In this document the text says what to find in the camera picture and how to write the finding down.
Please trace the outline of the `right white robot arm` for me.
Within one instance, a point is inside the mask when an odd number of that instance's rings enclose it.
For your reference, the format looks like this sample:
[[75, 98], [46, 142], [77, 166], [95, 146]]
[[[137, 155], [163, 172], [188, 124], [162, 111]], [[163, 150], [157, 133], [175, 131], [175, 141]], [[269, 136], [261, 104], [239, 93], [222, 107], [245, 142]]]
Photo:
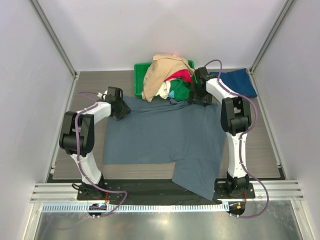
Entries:
[[225, 192], [231, 198], [242, 197], [249, 188], [246, 165], [246, 131], [252, 125], [250, 102], [233, 92], [217, 76], [209, 74], [206, 67], [194, 71], [196, 81], [191, 84], [189, 103], [208, 106], [216, 99], [221, 104], [220, 125], [226, 133], [229, 165]]

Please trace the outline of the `grey-blue t shirt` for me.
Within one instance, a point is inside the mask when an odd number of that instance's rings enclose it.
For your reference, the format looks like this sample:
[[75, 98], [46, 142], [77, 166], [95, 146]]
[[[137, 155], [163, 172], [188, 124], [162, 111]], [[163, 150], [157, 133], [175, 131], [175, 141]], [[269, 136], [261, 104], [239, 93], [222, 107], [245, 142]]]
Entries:
[[173, 162], [172, 181], [211, 200], [226, 142], [221, 106], [174, 99], [123, 99], [131, 112], [121, 120], [108, 118], [104, 164]]

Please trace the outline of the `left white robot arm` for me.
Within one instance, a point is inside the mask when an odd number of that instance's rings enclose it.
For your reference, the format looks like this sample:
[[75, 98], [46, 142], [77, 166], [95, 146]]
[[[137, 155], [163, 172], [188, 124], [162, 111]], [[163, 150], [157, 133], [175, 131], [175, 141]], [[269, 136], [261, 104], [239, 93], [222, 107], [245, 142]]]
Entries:
[[79, 111], [67, 111], [64, 114], [59, 147], [69, 155], [77, 165], [81, 175], [81, 187], [95, 200], [101, 200], [105, 194], [125, 194], [123, 190], [108, 190], [102, 172], [98, 169], [93, 148], [95, 145], [95, 125], [103, 119], [113, 117], [121, 120], [131, 113], [124, 101], [123, 90], [109, 86], [103, 93], [97, 93], [93, 105]]

